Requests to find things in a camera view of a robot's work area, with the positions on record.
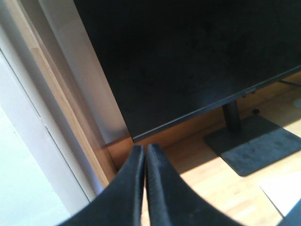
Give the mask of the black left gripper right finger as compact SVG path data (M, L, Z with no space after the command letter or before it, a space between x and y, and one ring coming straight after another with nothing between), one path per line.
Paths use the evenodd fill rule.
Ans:
M181 178L158 144L146 157L146 190L152 226L238 226Z

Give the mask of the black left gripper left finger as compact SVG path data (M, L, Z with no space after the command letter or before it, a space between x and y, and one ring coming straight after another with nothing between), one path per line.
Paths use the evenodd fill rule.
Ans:
M140 226L145 151L135 145L115 178L89 205L61 226Z

